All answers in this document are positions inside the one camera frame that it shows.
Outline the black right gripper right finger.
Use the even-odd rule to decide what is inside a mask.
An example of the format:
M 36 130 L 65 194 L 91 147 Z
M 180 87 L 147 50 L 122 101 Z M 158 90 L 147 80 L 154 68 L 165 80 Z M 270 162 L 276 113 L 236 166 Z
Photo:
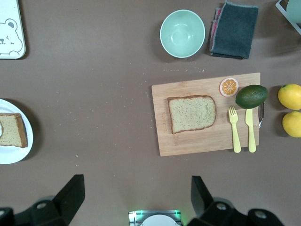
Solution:
M 234 209 L 226 200 L 215 200 L 200 176 L 191 178 L 191 203 L 196 213 L 190 226 L 231 226 Z

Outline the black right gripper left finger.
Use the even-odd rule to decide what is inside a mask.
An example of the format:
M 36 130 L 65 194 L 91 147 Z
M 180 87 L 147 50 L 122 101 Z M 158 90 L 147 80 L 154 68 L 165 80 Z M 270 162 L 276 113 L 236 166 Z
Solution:
M 85 199 L 84 175 L 74 175 L 51 200 L 16 214 L 17 226 L 68 226 Z

